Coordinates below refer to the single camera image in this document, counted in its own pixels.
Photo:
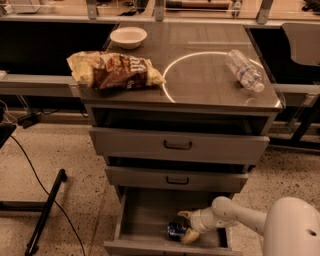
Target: cabinet top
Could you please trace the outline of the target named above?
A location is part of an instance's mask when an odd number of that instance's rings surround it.
[[[166,83],[152,89],[96,91],[83,89],[85,103],[159,105],[215,109],[282,109],[274,85],[270,82],[240,24],[205,23],[121,23],[147,31],[147,39],[134,50],[110,43],[110,52],[149,59]],[[263,74],[265,89],[255,93],[242,88],[225,64],[225,54],[241,50]]]

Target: black cable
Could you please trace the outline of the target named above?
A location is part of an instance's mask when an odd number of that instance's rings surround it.
[[[28,160],[28,162],[29,162],[29,164],[30,164],[30,166],[31,166],[31,169],[32,169],[32,171],[33,171],[33,173],[34,173],[37,181],[39,182],[40,186],[42,187],[42,189],[44,190],[44,192],[46,192],[46,194],[49,195],[49,192],[45,189],[45,187],[43,186],[42,182],[40,181],[40,179],[39,179],[39,177],[38,177],[38,174],[37,174],[37,172],[36,172],[36,170],[35,170],[32,162],[31,162],[30,158],[28,157],[27,153],[25,152],[25,150],[23,149],[23,147],[21,146],[21,144],[20,144],[20,143],[16,140],[16,138],[14,138],[13,136],[10,136],[10,137],[18,144],[18,146],[19,146],[20,149],[22,150],[23,154],[24,154],[25,157],[27,158],[27,160]],[[86,256],[85,251],[84,251],[84,247],[83,247],[83,243],[82,243],[82,241],[81,241],[81,239],[80,239],[80,237],[79,237],[76,229],[74,228],[74,226],[73,226],[73,224],[72,224],[69,216],[68,216],[67,213],[64,211],[64,209],[62,208],[62,206],[60,206],[60,204],[58,204],[58,202],[57,202],[56,200],[54,200],[54,202],[55,202],[55,204],[60,208],[60,210],[63,212],[63,214],[65,215],[65,217],[67,218],[67,220],[68,220],[68,222],[69,222],[69,224],[70,224],[70,226],[71,226],[74,234],[76,235],[76,237],[77,237],[77,239],[78,239],[78,241],[79,241],[79,243],[80,243],[80,245],[81,245],[83,256]]]

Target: closed drawer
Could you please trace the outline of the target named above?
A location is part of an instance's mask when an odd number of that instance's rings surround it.
[[[97,154],[107,157],[164,159],[256,165],[269,138],[91,128]]]
[[[116,187],[239,193],[248,179],[248,174],[209,173],[201,170],[108,167],[107,171],[109,182]]]

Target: drawer handle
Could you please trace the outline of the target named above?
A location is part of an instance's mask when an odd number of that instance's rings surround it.
[[[171,144],[168,141],[163,141],[163,146],[167,149],[176,149],[176,150],[190,150],[192,148],[192,141],[189,141],[186,145]]]
[[[189,184],[189,178],[187,177],[185,181],[170,181],[170,178],[166,177],[167,183],[171,185],[188,185]]]

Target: plastic water bottle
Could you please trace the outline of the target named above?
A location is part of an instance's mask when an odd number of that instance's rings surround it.
[[[264,84],[261,83],[261,73],[241,51],[231,50],[228,52],[226,65],[244,88],[255,92],[264,90]]]

